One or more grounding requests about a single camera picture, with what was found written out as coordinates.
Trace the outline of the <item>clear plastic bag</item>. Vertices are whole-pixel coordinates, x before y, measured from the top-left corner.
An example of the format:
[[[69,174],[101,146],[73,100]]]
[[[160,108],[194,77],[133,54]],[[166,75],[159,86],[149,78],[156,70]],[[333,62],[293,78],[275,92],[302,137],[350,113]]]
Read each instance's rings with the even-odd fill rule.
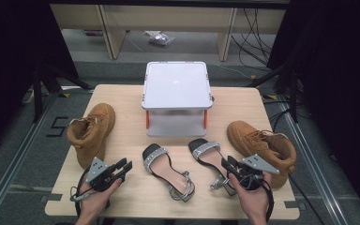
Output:
[[[151,44],[167,46],[174,41],[174,37],[168,36],[161,31],[145,31],[144,33],[149,37]]]

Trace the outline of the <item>person's right hand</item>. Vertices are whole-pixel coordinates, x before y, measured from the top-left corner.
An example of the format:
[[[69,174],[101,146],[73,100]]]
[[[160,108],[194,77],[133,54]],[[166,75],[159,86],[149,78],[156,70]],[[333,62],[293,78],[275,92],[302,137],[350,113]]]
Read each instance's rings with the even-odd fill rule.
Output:
[[[255,190],[245,190],[239,183],[234,174],[229,175],[230,183],[235,188],[241,208],[250,218],[266,218],[269,206],[268,196],[262,187]]]

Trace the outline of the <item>person's left hand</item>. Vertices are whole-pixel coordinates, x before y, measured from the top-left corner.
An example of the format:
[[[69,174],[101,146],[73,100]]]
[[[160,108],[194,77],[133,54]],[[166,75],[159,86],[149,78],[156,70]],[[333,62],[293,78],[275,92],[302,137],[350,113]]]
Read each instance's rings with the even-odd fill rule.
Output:
[[[81,201],[81,214],[79,218],[95,219],[105,209],[107,201],[114,192],[121,186],[122,179],[119,178],[103,192],[91,194],[88,198]]]

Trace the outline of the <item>white two-tier shoe rack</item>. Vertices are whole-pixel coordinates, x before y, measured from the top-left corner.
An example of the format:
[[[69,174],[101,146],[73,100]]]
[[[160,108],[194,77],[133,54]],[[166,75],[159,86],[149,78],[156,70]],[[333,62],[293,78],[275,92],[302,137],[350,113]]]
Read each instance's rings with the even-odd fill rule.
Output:
[[[149,62],[142,108],[146,134],[151,137],[202,137],[207,112],[213,106],[204,62]]]

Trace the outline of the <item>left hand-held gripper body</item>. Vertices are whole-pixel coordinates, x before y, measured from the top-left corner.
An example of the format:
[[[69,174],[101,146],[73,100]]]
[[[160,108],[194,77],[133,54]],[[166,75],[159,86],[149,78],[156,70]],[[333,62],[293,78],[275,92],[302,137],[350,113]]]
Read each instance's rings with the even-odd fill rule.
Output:
[[[86,183],[91,186],[91,188],[97,192],[102,192],[108,189],[115,180],[114,175],[120,170],[115,170],[114,172],[109,171],[109,167],[105,162],[100,160],[98,157],[95,157],[89,167],[89,172],[86,176]]]

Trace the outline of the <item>black metal stand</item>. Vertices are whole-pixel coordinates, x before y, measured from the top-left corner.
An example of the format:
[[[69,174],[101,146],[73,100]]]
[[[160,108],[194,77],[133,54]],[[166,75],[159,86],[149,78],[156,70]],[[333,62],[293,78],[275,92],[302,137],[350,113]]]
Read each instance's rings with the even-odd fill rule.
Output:
[[[296,113],[296,102],[297,102],[297,76],[294,70],[293,64],[287,60],[282,65],[271,70],[261,78],[255,79],[252,83],[248,84],[247,87],[257,87],[274,77],[278,76],[275,84],[275,91],[277,93],[284,93],[286,90],[289,91],[290,95],[290,114],[294,123],[298,122]]]
[[[71,75],[58,67],[54,67],[46,63],[38,63],[33,72],[33,90],[35,105],[34,122],[36,122],[43,113],[41,85],[44,85],[49,93],[59,94],[63,91],[61,85],[56,80],[57,77],[64,78],[65,80],[76,84],[82,89],[93,89],[92,85],[81,81],[77,74]]]

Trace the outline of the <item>black silver strap sandal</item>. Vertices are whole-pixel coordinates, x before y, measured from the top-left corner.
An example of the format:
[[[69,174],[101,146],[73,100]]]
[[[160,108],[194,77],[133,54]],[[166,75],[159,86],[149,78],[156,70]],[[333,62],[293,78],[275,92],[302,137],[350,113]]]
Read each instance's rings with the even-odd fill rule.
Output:
[[[210,185],[212,190],[224,188],[230,196],[236,194],[235,188],[230,184],[227,170],[221,165],[224,159],[220,153],[218,142],[209,142],[206,139],[196,139],[188,144],[191,155],[203,166],[213,168],[217,172],[216,180]]]
[[[169,195],[175,201],[186,203],[195,193],[195,185],[188,171],[179,172],[172,165],[172,159],[165,147],[156,143],[142,152],[144,168],[168,184]]]

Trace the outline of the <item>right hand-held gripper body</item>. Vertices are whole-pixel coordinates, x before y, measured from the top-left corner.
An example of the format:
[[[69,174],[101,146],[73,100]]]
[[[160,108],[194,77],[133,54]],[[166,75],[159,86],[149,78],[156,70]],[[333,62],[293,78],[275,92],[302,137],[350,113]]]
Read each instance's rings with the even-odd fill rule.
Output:
[[[250,157],[244,157],[241,161],[242,167],[236,169],[235,177],[240,185],[246,190],[255,190],[259,188],[263,181],[263,172],[279,174],[279,169],[269,164],[257,154]]]

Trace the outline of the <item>beige desk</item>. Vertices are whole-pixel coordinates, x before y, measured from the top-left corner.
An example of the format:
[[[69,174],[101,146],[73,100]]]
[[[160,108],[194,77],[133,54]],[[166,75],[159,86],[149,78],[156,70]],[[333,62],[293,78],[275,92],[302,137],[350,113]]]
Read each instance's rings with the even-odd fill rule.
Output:
[[[52,4],[52,13],[62,29],[100,30],[108,55],[118,57],[127,30],[214,33],[218,57],[225,61],[232,34],[254,31],[275,35],[283,9],[236,7],[144,7]],[[241,22],[257,17],[254,28]]]

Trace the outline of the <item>aluminium floor rail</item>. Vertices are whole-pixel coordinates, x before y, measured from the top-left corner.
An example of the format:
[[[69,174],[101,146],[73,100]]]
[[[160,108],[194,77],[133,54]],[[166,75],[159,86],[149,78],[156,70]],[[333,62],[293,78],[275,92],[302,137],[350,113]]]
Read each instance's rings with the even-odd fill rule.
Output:
[[[0,179],[0,205],[2,204],[5,196],[7,195],[9,187],[12,184],[17,173],[19,172],[21,166],[23,165],[23,162],[28,156],[30,147],[35,141],[35,138],[38,135],[38,132],[45,121],[48,111],[50,110],[57,98],[57,93],[49,94],[47,96],[39,118],[32,123],[19,149],[14,155],[14,158],[10,161],[3,177]]]
[[[286,122],[295,138],[301,155],[305,159],[311,177],[319,190],[322,201],[325,204],[332,221],[335,225],[349,225],[348,219],[346,219],[333,190],[329,187],[329,184],[323,175],[319,163],[313,156],[301,128],[298,123],[293,120],[291,107],[287,103],[280,103],[279,107],[284,112]]]

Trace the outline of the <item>tan lace-up boot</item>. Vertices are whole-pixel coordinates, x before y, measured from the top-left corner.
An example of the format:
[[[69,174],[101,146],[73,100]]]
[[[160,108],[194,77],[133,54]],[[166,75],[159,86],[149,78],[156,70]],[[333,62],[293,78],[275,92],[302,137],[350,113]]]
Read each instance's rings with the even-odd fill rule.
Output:
[[[279,170],[279,174],[272,175],[272,188],[282,188],[288,174],[294,172],[296,151],[286,135],[258,130],[245,121],[234,121],[227,127],[227,136],[232,147],[244,157],[257,154]]]
[[[67,128],[67,139],[75,148],[77,160],[86,169],[94,158],[105,158],[106,139],[115,123],[115,111],[107,103],[97,104],[90,113],[73,119]]]

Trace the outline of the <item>black curtain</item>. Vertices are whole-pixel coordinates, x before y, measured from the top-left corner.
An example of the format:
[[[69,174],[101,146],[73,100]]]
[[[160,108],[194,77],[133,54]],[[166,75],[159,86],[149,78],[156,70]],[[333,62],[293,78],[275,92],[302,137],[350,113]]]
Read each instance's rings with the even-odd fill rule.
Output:
[[[277,90],[297,77],[360,198],[360,0],[289,0],[269,61]]]
[[[78,76],[50,0],[0,0],[0,135],[46,66]]]

